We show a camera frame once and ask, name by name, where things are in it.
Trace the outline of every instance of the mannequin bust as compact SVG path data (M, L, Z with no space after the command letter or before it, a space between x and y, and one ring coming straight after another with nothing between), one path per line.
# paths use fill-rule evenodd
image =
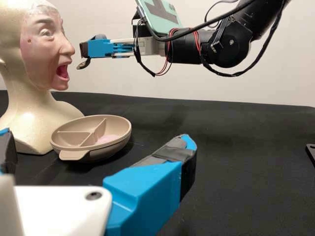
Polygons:
M9 105L0 130L10 128L18 152L46 154L51 134L83 117L56 101L50 89L67 90L67 66L75 51L57 9L45 0L0 0L0 74Z

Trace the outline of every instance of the screw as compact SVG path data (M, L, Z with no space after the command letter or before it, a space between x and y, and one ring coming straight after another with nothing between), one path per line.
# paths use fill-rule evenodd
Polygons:
M100 192L93 192L86 196L86 199L89 201L95 201L97 199L100 199L102 197L102 194Z

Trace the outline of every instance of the green phone case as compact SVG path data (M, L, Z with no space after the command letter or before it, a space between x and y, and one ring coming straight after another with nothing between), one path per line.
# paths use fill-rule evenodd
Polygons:
M172 28L182 28L175 7L165 0L136 0L156 34L168 34Z

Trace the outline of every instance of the open mouth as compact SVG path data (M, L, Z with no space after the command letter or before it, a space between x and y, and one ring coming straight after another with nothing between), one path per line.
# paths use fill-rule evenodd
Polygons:
M64 80L69 80L68 65L61 65L57 68L56 74Z

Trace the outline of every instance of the table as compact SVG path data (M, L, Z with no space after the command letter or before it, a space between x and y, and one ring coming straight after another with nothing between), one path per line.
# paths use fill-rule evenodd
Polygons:
M112 175L187 133L198 145L195 184L159 236L315 235L315 109L54 92L85 115L129 119L132 138L112 159L64 163L51 152L19 154L18 185L102 185ZM0 91L0 114L7 106Z

